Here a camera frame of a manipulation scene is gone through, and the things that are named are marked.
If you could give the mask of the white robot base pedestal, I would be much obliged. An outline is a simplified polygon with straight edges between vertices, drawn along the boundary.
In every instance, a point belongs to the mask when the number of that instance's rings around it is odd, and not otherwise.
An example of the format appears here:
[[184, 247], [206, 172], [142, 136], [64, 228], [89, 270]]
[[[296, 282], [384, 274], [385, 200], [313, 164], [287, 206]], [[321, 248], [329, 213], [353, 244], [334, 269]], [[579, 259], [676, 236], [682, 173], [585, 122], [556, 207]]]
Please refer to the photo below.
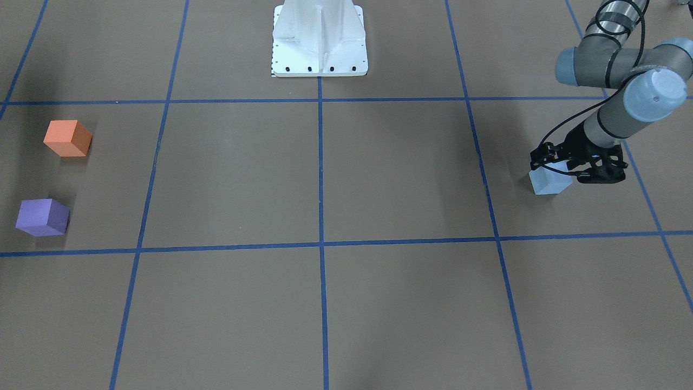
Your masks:
[[362, 7], [285, 1], [273, 12], [271, 76], [352, 77], [369, 70]]

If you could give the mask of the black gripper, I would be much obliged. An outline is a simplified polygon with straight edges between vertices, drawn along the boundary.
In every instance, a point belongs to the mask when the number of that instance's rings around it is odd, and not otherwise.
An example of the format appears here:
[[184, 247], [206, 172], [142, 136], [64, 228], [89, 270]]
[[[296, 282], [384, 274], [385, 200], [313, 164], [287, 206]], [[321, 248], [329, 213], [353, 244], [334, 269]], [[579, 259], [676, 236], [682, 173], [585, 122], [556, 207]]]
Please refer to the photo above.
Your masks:
[[[544, 168], [554, 173], [569, 173], [569, 168], [587, 165], [577, 173], [581, 184], [617, 184], [626, 178], [627, 162], [621, 146], [597, 146], [587, 138], [586, 120], [567, 133], [563, 144], [541, 143], [529, 157], [531, 171]], [[567, 168], [555, 167], [565, 161]]]

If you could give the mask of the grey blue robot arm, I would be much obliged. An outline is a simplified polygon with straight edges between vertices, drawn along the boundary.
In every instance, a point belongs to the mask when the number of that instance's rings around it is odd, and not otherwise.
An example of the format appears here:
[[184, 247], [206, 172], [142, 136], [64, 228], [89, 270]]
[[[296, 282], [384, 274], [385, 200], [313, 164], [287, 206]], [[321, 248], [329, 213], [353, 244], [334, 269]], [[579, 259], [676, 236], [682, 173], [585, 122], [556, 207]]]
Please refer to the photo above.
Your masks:
[[648, 1], [601, 2], [579, 45], [561, 52], [557, 81], [614, 93], [584, 109], [586, 119], [561, 143], [542, 138], [530, 153], [531, 171], [572, 176], [581, 184], [619, 183], [628, 168], [623, 141], [682, 106], [691, 79], [691, 39], [674, 37], [646, 49], [648, 7]]

